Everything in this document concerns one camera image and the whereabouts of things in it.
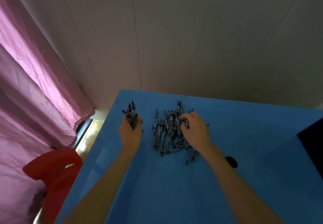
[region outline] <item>pink curtain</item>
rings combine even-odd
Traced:
[[[93,114],[20,0],[0,0],[0,223],[32,223],[44,185],[22,167],[71,145]]]

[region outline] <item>pile of pens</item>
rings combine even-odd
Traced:
[[[128,107],[127,107],[127,111],[122,110],[123,114],[127,116],[129,124],[131,125],[131,127],[134,129],[136,127],[137,124],[137,113],[136,113],[136,105],[133,102],[133,100],[131,101],[131,104],[129,103]]]
[[[178,108],[176,111],[164,111],[165,121],[162,119],[158,121],[158,109],[156,109],[155,112],[155,123],[152,126],[152,131],[154,132],[156,138],[154,141],[153,149],[158,151],[158,149],[160,148],[160,156],[162,157],[165,154],[177,152],[182,148],[185,148],[185,150],[188,151],[188,148],[191,147],[181,130],[182,123],[185,123],[185,126],[188,129],[190,128],[188,120],[180,119],[180,116],[182,116],[184,113],[182,102],[177,101],[177,106]],[[165,138],[167,135],[169,136],[169,138],[165,143]],[[186,161],[186,165],[194,161],[198,154],[199,152],[193,149],[191,156]]]

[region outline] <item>left hand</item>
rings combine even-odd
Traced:
[[[140,114],[137,114],[137,124],[133,129],[129,124],[127,116],[123,116],[123,123],[119,126],[119,132],[122,140],[122,151],[136,153],[140,146],[141,141],[141,124],[143,120]]]

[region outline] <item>forearm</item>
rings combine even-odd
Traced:
[[[122,151],[103,177],[82,198],[63,224],[104,223],[135,153]]]
[[[212,168],[240,224],[283,223],[228,164],[217,147],[201,154]]]

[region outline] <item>right hand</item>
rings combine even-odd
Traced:
[[[190,123],[189,129],[186,127],[185,123],[181,124],[181,129],[184,137],[194,149],[200,153],[212,149],[213,145],[209,129],[196,112],[183,114],[180,116],[180,119],[187,119]]]

